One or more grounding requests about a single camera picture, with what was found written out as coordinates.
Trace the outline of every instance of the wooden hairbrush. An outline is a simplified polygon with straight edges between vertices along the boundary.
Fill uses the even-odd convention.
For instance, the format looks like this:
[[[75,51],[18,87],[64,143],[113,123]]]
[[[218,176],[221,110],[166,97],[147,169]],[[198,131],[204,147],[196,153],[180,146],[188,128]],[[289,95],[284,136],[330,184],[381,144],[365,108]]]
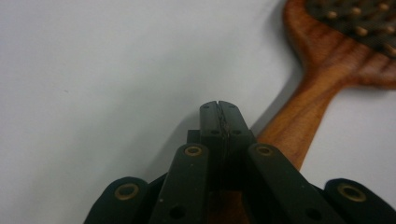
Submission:
[[[396,88],[396,0],[289,0],[284,23],[305,75],[258,141],[278,147],[300,169],[337,92]],[[224,192],[212,202],[209,223],[249,223],[240,193]]]

